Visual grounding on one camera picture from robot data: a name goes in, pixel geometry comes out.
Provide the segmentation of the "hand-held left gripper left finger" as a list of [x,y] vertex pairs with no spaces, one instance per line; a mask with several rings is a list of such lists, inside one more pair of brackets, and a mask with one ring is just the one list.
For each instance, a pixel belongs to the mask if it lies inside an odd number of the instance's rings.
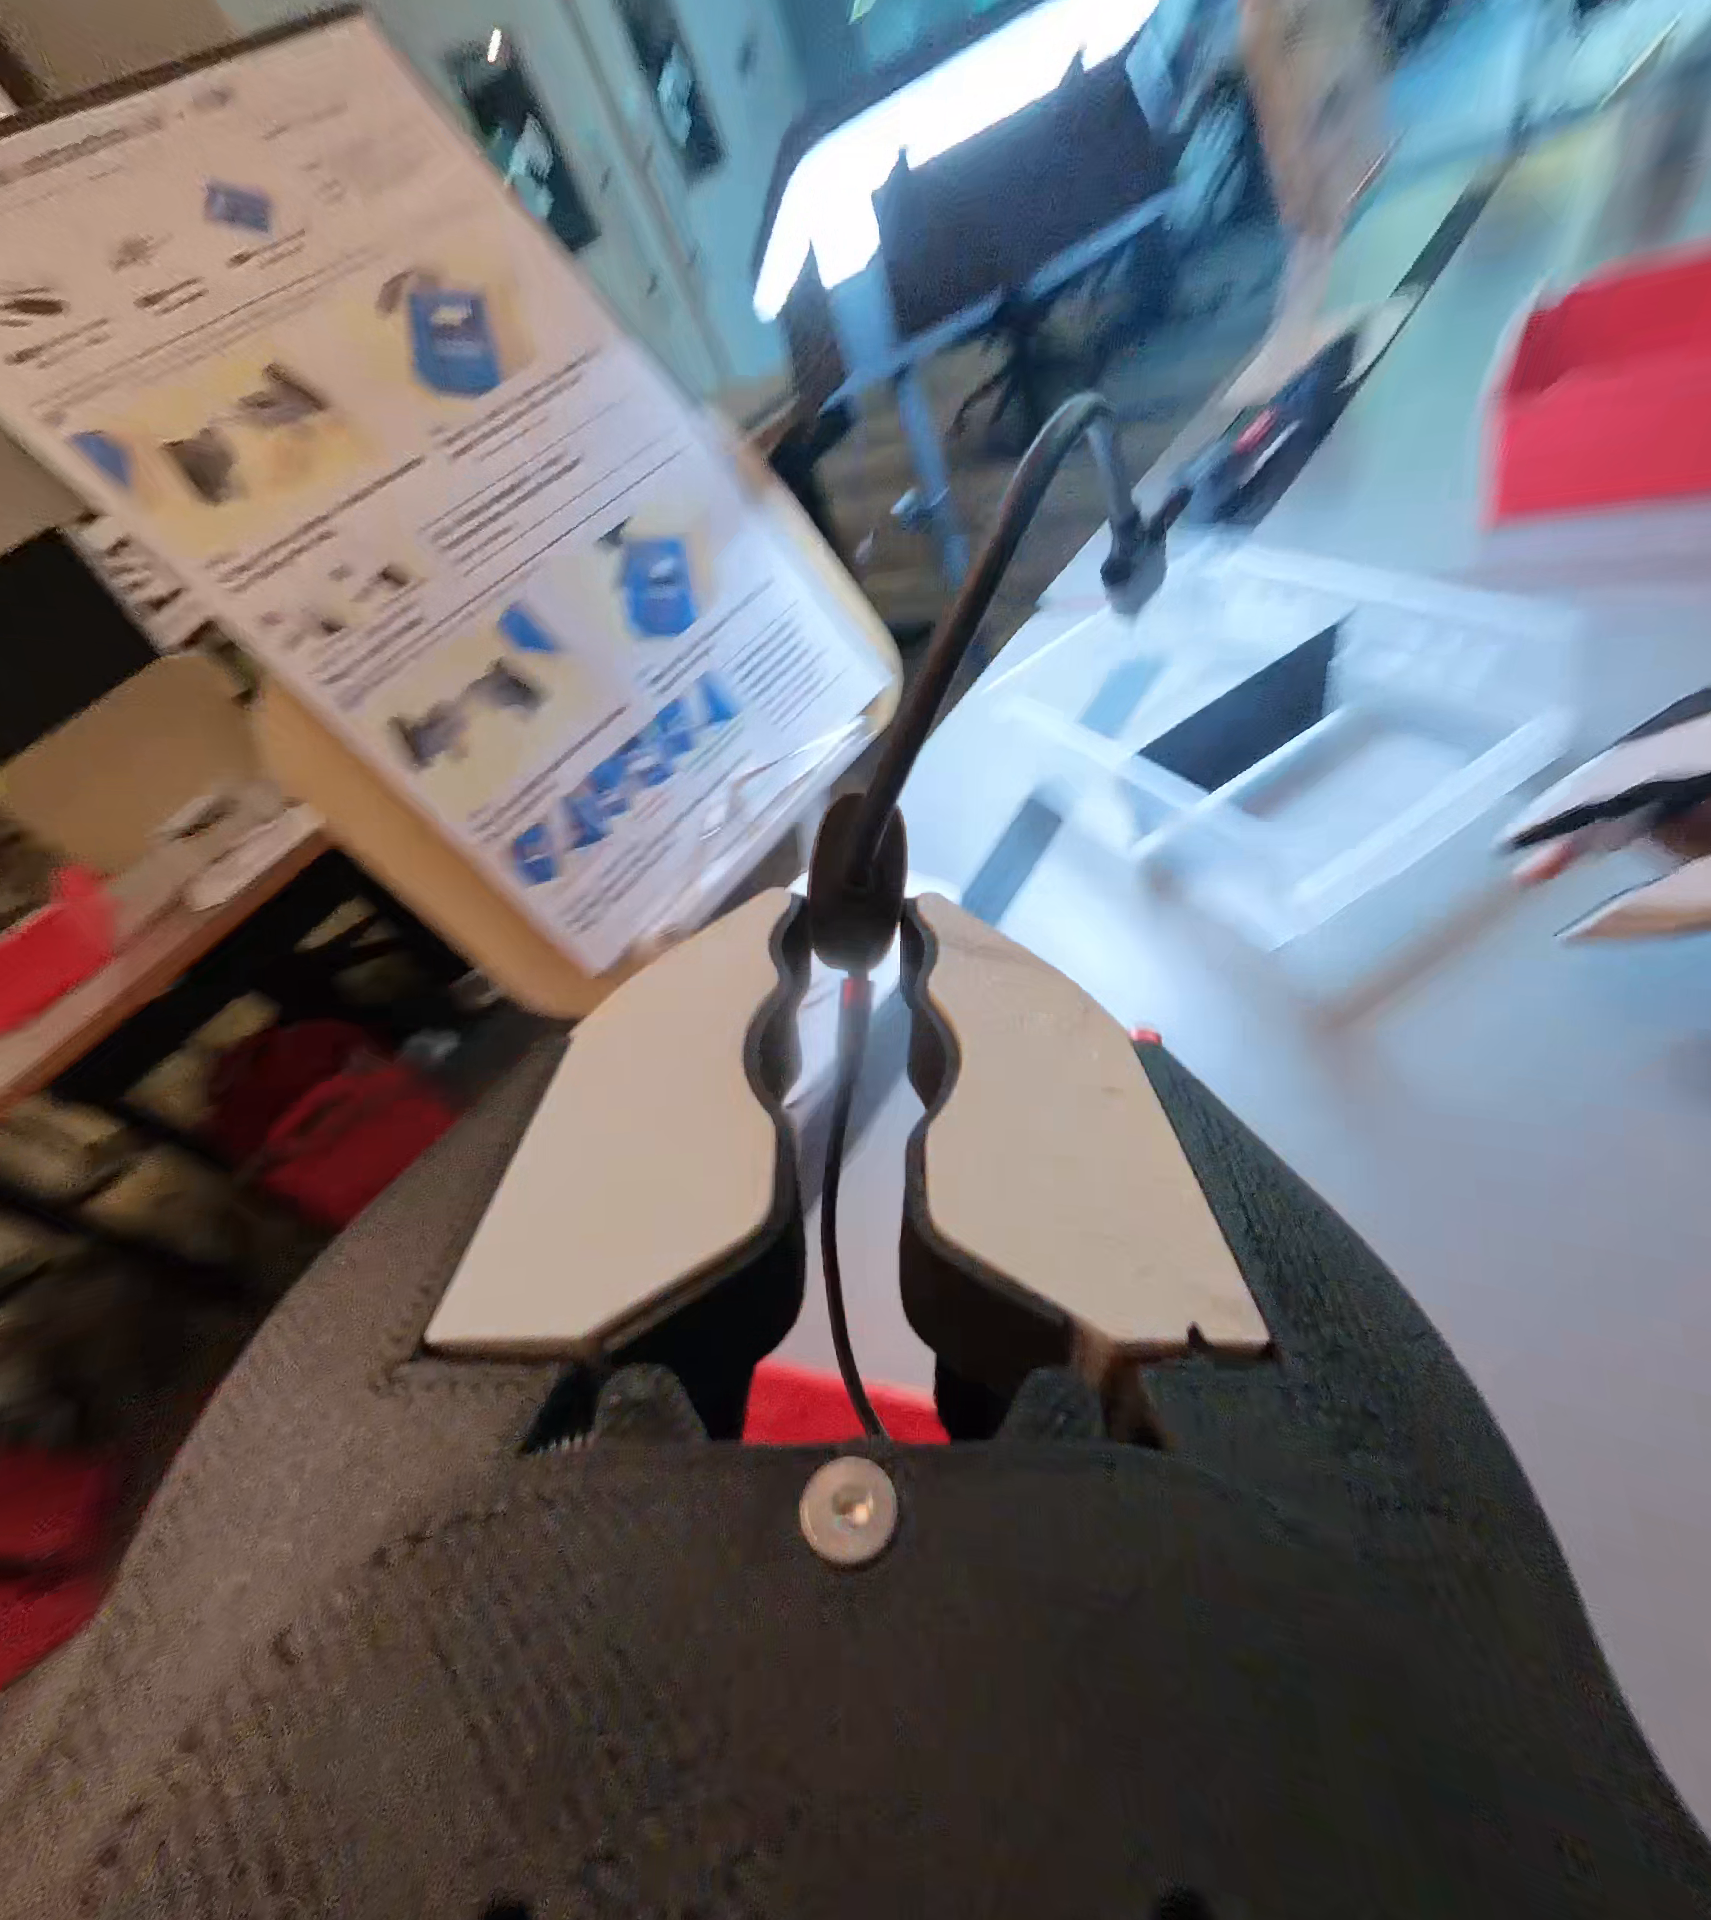
[[444,1359],[605,1359],[752,1249],[779,1202],[779,1093],[748,1071],[793,887],[653,957],[553,1071],[425,1325]]

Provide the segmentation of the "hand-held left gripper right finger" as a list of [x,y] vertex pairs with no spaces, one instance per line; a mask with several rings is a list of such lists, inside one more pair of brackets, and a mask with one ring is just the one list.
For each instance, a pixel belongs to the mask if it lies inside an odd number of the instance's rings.
[[1269,1323],[1132,1036],[1067,972],[919,893],[898,1289],[942,1365],[1261,1359]]

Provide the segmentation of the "clear plastic bin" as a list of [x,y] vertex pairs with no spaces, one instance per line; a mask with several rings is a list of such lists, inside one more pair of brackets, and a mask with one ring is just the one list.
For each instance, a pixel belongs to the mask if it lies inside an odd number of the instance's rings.
[[[1217,795],[1132,756],[1336,618],[1330,717],[1306,739]],[[1174,538],[1142,609],[1095,602],[1000,677],[992,706],[1079,841],[1278,950],[1566,756],[1577,637],[1582,618],[1541,598]]]

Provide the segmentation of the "small red plastic bin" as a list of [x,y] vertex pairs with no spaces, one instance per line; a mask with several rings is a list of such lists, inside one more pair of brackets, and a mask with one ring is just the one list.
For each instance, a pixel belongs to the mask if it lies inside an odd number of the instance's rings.
[[1711,245],[1529,303],[1479,405],[1479,520],[1711,501]]

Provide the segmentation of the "black bin divider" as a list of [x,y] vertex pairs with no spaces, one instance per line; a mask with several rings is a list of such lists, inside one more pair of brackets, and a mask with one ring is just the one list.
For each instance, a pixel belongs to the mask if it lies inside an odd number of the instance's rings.
[[1242,677],[1132,756],[1198,787],[1202,795],[1224,791],[1234,779],[1251,775],[1306,739],[1324,717],[1330,717],[1330,672],[1341,643],[1346,618]]

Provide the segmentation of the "long wooden table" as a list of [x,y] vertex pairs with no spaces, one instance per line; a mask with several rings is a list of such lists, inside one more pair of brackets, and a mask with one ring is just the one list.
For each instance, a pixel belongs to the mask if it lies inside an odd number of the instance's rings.
[[103,972],[79,983],[71,994],[51,1001],[15,1036],[0,1036],[0,1119],[27,1099],[51,1087],[86,1053],[108,1044],[144,1005],[172,993],[195,959],[202,959],[226,932],[234,932],[254,913],[276,904],[319,852],[330,850],[319,816],[294,809],[292,828],[280,834],[256,834],[256,844],[280,859],[254,852],[229,899],[195,906],[187,893],[167,899],[150,914],[122,931],[120,950]]

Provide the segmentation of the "cardboard box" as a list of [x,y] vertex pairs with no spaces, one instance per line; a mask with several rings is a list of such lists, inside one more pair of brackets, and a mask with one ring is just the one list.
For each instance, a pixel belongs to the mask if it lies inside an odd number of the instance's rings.
[[8,756],[0,818],[60,864],[117,881],[180,809],[259,775],[240,681],[202,653],[167,653]]

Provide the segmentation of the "small red box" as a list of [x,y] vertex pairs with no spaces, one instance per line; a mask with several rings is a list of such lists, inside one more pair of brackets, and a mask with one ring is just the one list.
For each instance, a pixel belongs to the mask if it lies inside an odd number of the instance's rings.
[[24,1032],[120,950],[120,904],[88,868],[60,868],[46,906],[0,932],[0,1036]]

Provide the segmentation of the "glossy white table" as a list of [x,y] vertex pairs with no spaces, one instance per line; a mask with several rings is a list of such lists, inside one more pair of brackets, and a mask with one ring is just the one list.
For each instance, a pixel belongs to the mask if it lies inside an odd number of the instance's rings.
[[1003,6],[783,136],[752,310],[814,405],[892,395],[912,526],[949,582],[970,532],[926,367],[1000,338],[984,388],[1037,424],[1048,303],[1174,205],[1174,141],[1129,73],[1148,19],[1154,6]]

